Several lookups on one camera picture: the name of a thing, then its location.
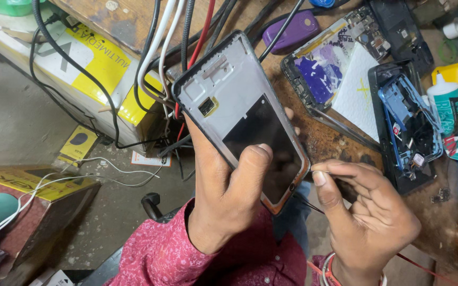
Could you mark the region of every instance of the yellow label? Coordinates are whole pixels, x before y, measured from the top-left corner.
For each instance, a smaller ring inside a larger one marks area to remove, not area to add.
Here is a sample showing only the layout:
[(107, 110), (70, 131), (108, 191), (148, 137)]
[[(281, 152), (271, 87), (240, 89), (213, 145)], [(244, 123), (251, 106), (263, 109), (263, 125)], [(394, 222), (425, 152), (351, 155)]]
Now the yellow label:
[[(130, 66), (130, 59), (118, 46), (84, 24), (79, 25), (75, 32), (67, 29), (67, 33), (92, 50), (93, 60), (85, 69), (102, 83), (109, 94), (112, 94)], [(104, 93), (84, 74), (77, 76), (72, 86), (101, 104), (105, 105), (107, 102)]]
[[(162, 83), (158, 81), (155, 77), (151, 76), (150, 74), (147, 74), (144, 77), (144, 79), (148, 81), (149, 84), (151, 84), (154, 88), (158, 89), (159, 91), (162, 90)], [(144, 93), (139, 87), (137, 88), (140, 103), (143, 105), (144, 108), (149, 109), (153, 105), (155, 100), (149, 97), (146, 93)], [(137, 126), (139, 122), (144, 118), (144, 115), (146, 115), (146, 111), (142, 110), (139, 107), (139, 105), (137, 105), (133, 89), (134, 86), (132, 86), (132, 88), (128, 92), (127, 97), (123, 101), (123, 104), (120, 108), (120, 112), (118, 114), (119, 116), (124, 117), (126, 120), (131, 122), (134, 126)]]
[(88, 156), (96, 140), (97, 135), (94, 132), (78, 126), (60, 152), (75, 160), (81, 160)]
[[(33, 191), (40, 180), (52, 172), (58, 170), (49, 165), (0, 167), (0, 185), (27, 193)], [(44, 179), (42, 185), (57, 179), (78, 176), (69, 172), (54, 174)], [(36, 196), (51, 202), (94, 184), (95, 181), (89, 178), (61, 180), (40, 188)]]

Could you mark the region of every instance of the wrist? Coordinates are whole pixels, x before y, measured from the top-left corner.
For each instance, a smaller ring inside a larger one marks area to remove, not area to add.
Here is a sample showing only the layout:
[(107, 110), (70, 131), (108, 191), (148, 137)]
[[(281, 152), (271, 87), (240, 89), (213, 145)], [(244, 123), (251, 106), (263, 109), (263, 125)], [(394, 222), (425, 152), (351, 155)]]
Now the wrist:
[(355, 269), (347, 267), (335, 255), (332, 262), (333, 276), (342, 286), (378, 286), (382, 269)]
[(217, 225), (200, 215), (196, 208), (188, 217), (188, 238), (197, 250), (204, 254), (213, 254), (219, 251), (233, 237), (217, 229)]

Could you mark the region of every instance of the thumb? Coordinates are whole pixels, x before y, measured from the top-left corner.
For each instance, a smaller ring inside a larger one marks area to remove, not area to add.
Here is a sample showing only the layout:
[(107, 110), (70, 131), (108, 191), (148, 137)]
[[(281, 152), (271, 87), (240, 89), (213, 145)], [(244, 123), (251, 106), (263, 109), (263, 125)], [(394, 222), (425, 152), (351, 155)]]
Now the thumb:
[(273, 151), (266, 144), (246, 147), (231, 175), (231, 187), (245, 192), (258, 190), (260, 194), (272, 159)]
[(315, 171), (313, 177), (319, 203), (328, 218), (332, 233), (351, 231), (353, 216), (344, 205), (342, 194), (335, 185), (335, 181), (329, 174), (322, 171)]

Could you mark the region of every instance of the disassembled phone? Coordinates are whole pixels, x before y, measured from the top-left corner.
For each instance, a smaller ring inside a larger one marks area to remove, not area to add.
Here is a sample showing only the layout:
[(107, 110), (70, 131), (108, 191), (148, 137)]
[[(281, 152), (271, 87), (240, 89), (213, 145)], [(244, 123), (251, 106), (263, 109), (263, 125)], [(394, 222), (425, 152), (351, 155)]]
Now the disassembled phone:
[(378, 65), (368, 78), (385, 176), (406, 194), (434, 179), (431, 162), (443, 154), (441, 124), (418, 93), (420, 78), (410, 60)]
[(350, 12), (282, 60), (283, 73), (310, 115), (315, 117), (331, 106), (355, 41), (376, 60), (384, 58), (390, 50), (367, 6)]
[(310, 162), (245, 33), (232, 32), (196, 62), (173, 96), (233, 169), (247, 146), (273, 149), (261, 201), (278, 214)]
[(420, 77), (434, 69), (434, 58), (404, 0), (367, 0), (397, 61), (412, 59)]

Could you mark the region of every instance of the pink patterned shirt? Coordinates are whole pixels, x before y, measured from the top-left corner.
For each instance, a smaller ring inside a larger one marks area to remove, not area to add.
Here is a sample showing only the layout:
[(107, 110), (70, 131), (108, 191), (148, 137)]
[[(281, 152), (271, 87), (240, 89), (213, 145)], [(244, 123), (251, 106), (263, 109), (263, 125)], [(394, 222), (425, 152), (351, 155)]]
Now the pink patterned shirt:
[[(139, 226), (123, 247), (119, 274), (106, 285), (304, 285), (302, 248), (289, 233), (275, 242), (264, 207), (248, 230), (206, 255), (190, 243), (185, 227), (193, 205), (192, 199), (168, 224), (148, 219)], [(325, 257), (313, 258), (322, 266)], [(313, 285), (319, 285), (313, 276)]]

